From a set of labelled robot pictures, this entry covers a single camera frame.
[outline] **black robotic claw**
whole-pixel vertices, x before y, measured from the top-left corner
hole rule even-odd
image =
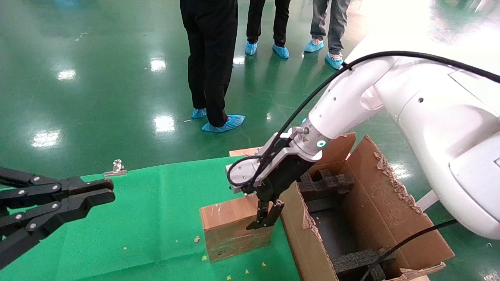
[[[0,270],[56,231],[83,219],[97,205],[113,202],[113,182],[84,182],[79,177],[53,179],[0,167]],[[32,207],[25,212],[8,209]]]

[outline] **person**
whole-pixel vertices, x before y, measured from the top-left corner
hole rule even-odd
[[[325,31],[325,18],[327,17],[328,2],[330,0],[312,0],[312,40],[305,46],[304,52],[316,52],[323,48],[323,38],[327,35]],[[331,0],[330,26],[328,28],[328,52],[324,57],[326,63],[338,70],[342,66],[341,39],[347,25],[347,8],[351,0]]]
[[[201,129],[225,132],[240,126],[245,116],[226,114],[224,97],[233,71],[238,28],[237,0],[180,0],[182,23],[189,41],[187,80],[194,111],[207,116]]]
[[[257,41],[261,36],[261,20],[264,3],[266,0],[250,0],[248,8],[248,22],[246,23],[246,46],[245,54],[252,56],[257,51]],[[287,47],[285,47],[287,23],[288,23],[288,8],[290,0],[274,0],[276,13],[274,15],[274,45],[273,51],[283,59],[288,59],[290,56]]]

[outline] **gray pants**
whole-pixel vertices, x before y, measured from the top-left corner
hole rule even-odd
[[[325,19],[327,17],[328,2],[330,0],[312,0],[312,39],[323,40],[327,35],[325,31]],[[331,0],[330,27],[328,29],[328,51],[337,55],[342,52],[341,39],[347,25],[347,8],[351,0]]]

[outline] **black pants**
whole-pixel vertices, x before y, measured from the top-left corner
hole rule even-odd
[[[250,0],[248,23],[246,24],[246,39],[255,44],[261,36],[262,10],[266,0]],[[274,15],[274,43],[283,47],[287,41],[288,7],[290,0],[274,0],[276,14]]]
[[[187,79],[195,109],[206,108],[208,122],[222,127],[227,120],[228,90],[238,29],[237,0],[180,0],[190,56]]]

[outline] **cardboard box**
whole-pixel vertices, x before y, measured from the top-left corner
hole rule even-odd
[[[274,226],[246,229],[255,220],[258,201],[249,195],[199,209],[210,262],[269,244]]]
[[[387,249],[433,226],[367,135],[348,157],[355,141],[354,133],[331,141],[323,150],[322,159],[308,172],[328,169],[333,175],[347,174],[354,180],[354,187],[341,201],[340,210],[357,250]],[[339,280],[325,248],[331,241],[322,238],[318,230],[318,226],[325,224],[316,225],[298,184],[294,182],[280,199],[285,202],[281,219],[301,279]],[[386,279],[412,280],[431,274],[444,268],[443,261],[453,256],[441,234],[429,232],[394,253],[395,261],[384,268]]]

